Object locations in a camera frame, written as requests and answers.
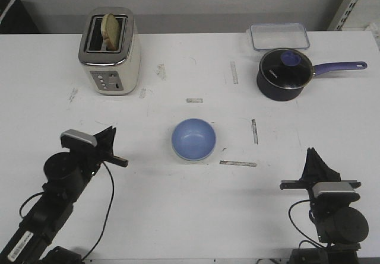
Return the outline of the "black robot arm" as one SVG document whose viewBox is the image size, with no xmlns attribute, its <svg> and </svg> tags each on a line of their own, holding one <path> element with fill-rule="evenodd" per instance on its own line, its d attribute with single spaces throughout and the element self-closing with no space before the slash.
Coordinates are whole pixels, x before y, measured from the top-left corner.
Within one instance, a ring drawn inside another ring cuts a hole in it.
<svg viewBox="0 0 380 264">
<path fill-rule="evenodd" d="M 369 234 L 365 216 L 350 207 L 360 199 L 355 191 L 361 183 L 342 180 L 329 168 L 315 148 L 308 148 L 299 180 L 283 180 L 280 189 L 305 189 L 309 202 L 308 217 L 314 224 L 318 240 L 306 236 L 310 248 L 292 250 L 289 263 L 358 263 L 360 242 Z"/>
<path fill-rule="evenodd" d="M 90 180 L 104 162 L 127 167 L 128 160 L 113 153 L 113 126 L 89 135 L 74 129 L 63 132 L 66 150 L 49 157 L 43 171 L 47 182 L 39 200 L 22 218 L 19 227 L 1 251 L 1 263 L 84 263 L 80 254 L 55 247 L 44 251 L 64 226 Z"/>
</svg>

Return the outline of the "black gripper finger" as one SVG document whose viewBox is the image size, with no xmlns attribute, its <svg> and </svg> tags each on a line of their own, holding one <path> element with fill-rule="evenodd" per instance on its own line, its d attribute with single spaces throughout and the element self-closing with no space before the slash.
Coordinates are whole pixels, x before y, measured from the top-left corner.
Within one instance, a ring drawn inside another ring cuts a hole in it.
<svg viewBox="0 0 380 264">
<path fill-rule="evenodd" d="M 110 156 L 113 156 L 113 143 L 115 140 L 115 135 L 116 128 L 109 127 L 105 130 L 103 136 L 103 150 Z"/>
<path fill-rule="evenodd" d="M 306 152 L 306 160 L 303 168 L 301 181 L 309 182 L 312 179 L 312 150 L 313 148 L 308 148 Z"/>
<path fill-rule="evenodd" d="M 329 168 L 323 159 L 319 156 L 315 148 L 311 148 L 312 168 L 311 173 L 316 181 L 321 182 L 340 182 L 340 174 Z"/>
<path fill-rule="evenodd" d="M 96 145 L 96 148 L 99 150 L 99 151 L 104 151 L 103 150 L 103 136 L 104 136 L 104 133 L 105 133 L 105 130 L 97 133 L 94 135 L 94 137 L 96 138 L 96 141 L 97 141 L 97 145 Z"/>
</svg>

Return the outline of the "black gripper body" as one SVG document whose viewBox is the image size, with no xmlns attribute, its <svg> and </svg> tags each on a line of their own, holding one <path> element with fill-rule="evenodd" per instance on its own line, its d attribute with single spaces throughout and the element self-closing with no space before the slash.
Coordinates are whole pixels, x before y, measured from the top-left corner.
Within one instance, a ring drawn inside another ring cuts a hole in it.
<svg viewBox="0 0 380 264">
<path fill-rule="evenodd" d="M 102 150 L 97 148 L 89 148 L 85 151 L 86 159 L 85 170 L 86 172 L 97 172 L 101 163 L 108 162 L 119 167 L 127 167 L 128 160 L 115 156 L 112 150 Z"/>
<path fill-rule="evenodd" d="M 357 181 L 306 182 L 301 180 L 283 180 L 280 189 L 305 189 L 311 200 L 326 203 L 350 204 L 360 199 L 355 191 L 361 183 Z"/>
</svg>

